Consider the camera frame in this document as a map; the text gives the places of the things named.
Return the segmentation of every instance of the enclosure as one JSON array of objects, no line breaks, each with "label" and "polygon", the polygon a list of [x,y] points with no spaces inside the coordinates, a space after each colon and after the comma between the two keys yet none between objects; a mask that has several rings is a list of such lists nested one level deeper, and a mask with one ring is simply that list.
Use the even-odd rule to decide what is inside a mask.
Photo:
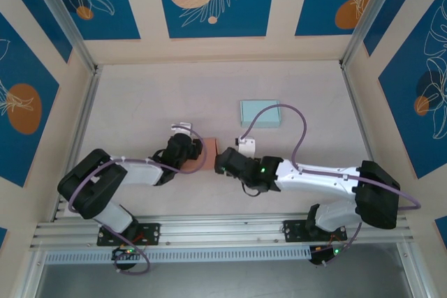
[{"label": "enclosure", "polygon": [[[443,297],[446,4],[0,0],[1,296]],[[292,159],[304,133],[300,164],[375,161],[422,207],[392,230],[346,225],[352,247],[334,241],[343,253],[311,264],[328,241],[290,242],[284,222],[338,197],[253,198],[214,171],[247,130],[243,100],[305,116],[282,108],[278,127],[254,128],[256,157]],[[149,273],[118,274],[98,223],[69,211],[58,183],[97,148],[152,157],[180,122],[205,139],[209,164],[116,190],[140,223],[159,225]]]}]

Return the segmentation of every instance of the vent grille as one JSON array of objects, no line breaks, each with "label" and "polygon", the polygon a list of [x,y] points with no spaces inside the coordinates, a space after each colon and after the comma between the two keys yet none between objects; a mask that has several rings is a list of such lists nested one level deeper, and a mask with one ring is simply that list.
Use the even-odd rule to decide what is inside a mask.
[{"label": "vent grille", "polygon": [[[176,262],[236,262],[309,260],[308,246],[257,247],[257,248],[151,248],[145,254],[152,263]],[[52,251],[47,254],[46,265],[85,265],[111,263],[111,251]],[[139,255],[120,263],[144,262]]]}]

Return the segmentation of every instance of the white floor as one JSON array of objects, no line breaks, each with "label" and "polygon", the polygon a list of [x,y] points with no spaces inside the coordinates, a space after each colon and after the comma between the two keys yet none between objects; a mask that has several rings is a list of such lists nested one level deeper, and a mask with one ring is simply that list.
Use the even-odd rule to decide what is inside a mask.
[{"label": "white floor", "polygon": [[[358,166],[367,159],[336,61],[265,61],[105,66],[80,158],[102,148],[110,155],[151,156],[166,147],[172,123],[186,121],[219,149],[243,134],[240,100],[277,99],[308,122],[300,163]],[[302,132],[300,118],[282,110],[278,129],[255,129],[256,157],[290,158]],[[320,193],[269,192],[246,196],[237,180],[213,171],[177,175],[160,186],[125,186],[114,199],[142,215],[306,212],[330,198]]]}]

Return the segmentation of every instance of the light blue box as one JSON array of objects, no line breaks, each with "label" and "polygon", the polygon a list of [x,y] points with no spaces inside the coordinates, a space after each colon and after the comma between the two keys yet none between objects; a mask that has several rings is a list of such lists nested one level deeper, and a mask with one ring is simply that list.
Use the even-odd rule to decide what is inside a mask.
[{"label": "light blue box", "polygon": [[[276,104],[279,104],[278,100],[241,100],[241,126],[248,128],[262,109]],[[278,128],[279,125],[281,125],[281,110],[275,107],[265,111],[254,124],[254,128]]]}]

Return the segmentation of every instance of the metal bracket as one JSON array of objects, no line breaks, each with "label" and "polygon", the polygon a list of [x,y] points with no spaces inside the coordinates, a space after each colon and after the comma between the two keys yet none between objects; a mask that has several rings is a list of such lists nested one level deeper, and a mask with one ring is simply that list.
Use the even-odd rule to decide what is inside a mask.
[{"label": "metal bracket", "polygon": [[[160,238],[159,223],[139,223],[133,243],[136,246],[158,246]],[[123,241],[112,235],[104,227],[99,229],[97,246],[117,247],[121,246]]]},{"label": "metal bracket", "polygon": [[331,237],[337,241],[346,241],[348,239],[345,227],[340,227],[334,232],[324,232],[322,230],[318,234],[318,239],[315,240],[311,237],[309,231],[306,230],[306,220],[283,221],[282,232],[286,242],[330,241]]}]

